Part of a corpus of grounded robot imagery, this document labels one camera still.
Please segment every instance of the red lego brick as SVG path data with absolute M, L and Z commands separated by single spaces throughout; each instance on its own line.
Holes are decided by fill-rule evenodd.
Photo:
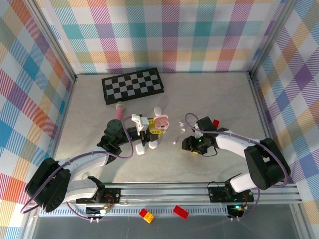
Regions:
M 214 119 L 213 125 L 214 125 L 216 128 L 218 128 L 218 126 L 219 126 L 219 120 L 215 120 L 215 119 Z
M 144 218 L 145 217 L 145 215 L 146 215 L 146 213 L 148 213 L 144 208 L 140 211 L 140 216 L 142 217 L 142 218 Z
M 177 206 L 174 208 L 173 212 L 177 215 L 179 215 L 184 220 L 187 219 L 189 212 L 181 208 L 180 206 Z

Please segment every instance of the black and white chessboard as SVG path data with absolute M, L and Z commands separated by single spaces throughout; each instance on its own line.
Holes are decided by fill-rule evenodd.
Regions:
M 157 68 L 102 79 L 107 105 L 164 92 Z

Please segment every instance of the gray floor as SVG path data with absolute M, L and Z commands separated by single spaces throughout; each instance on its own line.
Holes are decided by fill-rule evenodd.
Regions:
M 108 217 L 92 223 L 77 217 L 39 217 L 34 239 L 298 239 L 289 205 L 258 205 L 240 222 L 226 216 Z
M 219 150 L 216 157 L 205 158 L 180 149 L 191 135 L 180 134 L 179 121 L 187 112 L 202 118 L 220 120 L 220 126 L 235 133 L 264 139 L 253 96 L 244 73 L 161 74 L 165 92 L 125 102 L 124 117 L 140 114 L 153 117 L 155 106 L 169 116 L 170 128 L 155 150 L 116 159 L 109 165 L 91 170 L 103 182 L 207 182 L 224 181 L 247 171 L 244 158 Z M 106 124 L 115 117 L 115 105 L 106 106 L 101 79 L 103 75 L 79 76 L 67 114 L 56 160 L 89 151 L 99 142 Z M 177 136 L 177 145 L 173 141 Z M 123 145 L 122 155 L 129 154 Z

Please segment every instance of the colorful plaid wall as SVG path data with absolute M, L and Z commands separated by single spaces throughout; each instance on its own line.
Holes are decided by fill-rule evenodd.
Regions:
M 71 80 L 22 0 L 0 0 L 0 239 L 15 239 L 24 188 L 52 152 Z
M 74 69 L 87 74 L 246 71 L 280 12 L 280 0 L 38 3 Z
M 319 0 L 299 0 L 257 76 L 272 133 L 319 238 Z

